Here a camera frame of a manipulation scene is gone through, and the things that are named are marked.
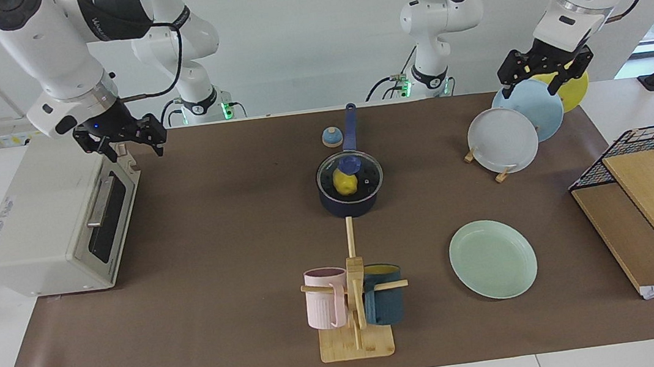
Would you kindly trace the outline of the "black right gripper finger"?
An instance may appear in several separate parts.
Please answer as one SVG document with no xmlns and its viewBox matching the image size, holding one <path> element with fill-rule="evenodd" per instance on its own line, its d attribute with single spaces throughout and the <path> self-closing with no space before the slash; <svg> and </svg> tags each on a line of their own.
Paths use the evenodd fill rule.
<svg viewBox="0 0 654 367">
<path fill-rule="evenodd" d="M 110 146 L 109 138 L 107 136 L 95 139 L 92 134 L 84 127 L 76 127 L 73 129 L 75 142 L 79 145 L 80 149 L 86 153 L 95 152 L 101 154 L 109 159 L 111 163 L 116 163 L 118 160 L 117 153 Z"/>
<path fill-rule="evenodd" d="M 151 146 L 158 157 L 163 157 L 165 143 L 167 141 L 167 129 L 162 122 L 153 114 L 146 114 L 135 121 L 136 140 L 142 145 Z"/>
</svg>

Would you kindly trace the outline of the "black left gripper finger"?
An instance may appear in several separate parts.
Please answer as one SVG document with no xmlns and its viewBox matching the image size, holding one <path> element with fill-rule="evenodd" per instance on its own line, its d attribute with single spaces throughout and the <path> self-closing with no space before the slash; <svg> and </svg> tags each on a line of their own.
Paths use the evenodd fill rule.
<svg viewBox="0 0 654 367">
<path fill-rule="evenodd" d="M 551 96 L 556 95 L 563 84 L 569 80 L 581 77 L 587 70 L 593 57 L 594 55 L 590 48 L 582 48 L 569 64 L 559 65 L 556 68 L 555 76 L 549 83 L 548 93 Z"/>
<path fill-rule="evenodd" d="M 511 50 L 504 59 L 500 68 L 497 69 L 497 76 L 502 88 L 504 98 L 510 98 L 517 84 L 528 80 L 529 64 L 527 54 L 519 50 Z"/>
</svg>

